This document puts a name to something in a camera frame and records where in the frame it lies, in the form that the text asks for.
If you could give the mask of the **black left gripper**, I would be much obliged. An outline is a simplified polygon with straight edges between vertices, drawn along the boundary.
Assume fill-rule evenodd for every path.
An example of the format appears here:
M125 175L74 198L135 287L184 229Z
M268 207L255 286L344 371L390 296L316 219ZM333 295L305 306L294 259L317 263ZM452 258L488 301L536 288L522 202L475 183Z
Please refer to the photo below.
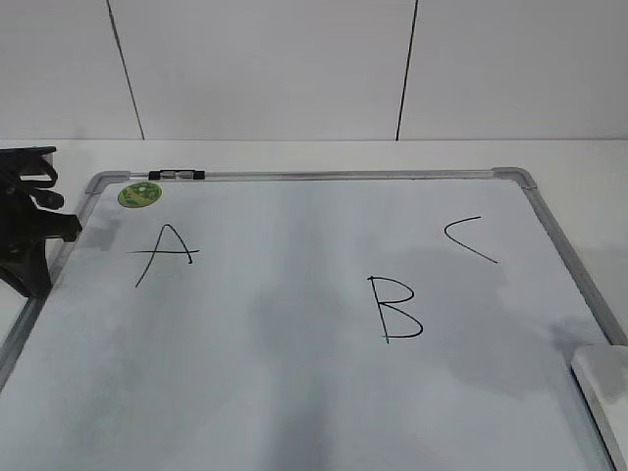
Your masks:
M45 240L75 241L76 215L54 213L64 197L53 191L58 174L50 158L55 146L1 149L1 230L28 231L33 237L1 235L1 280L24 297L51 289Z

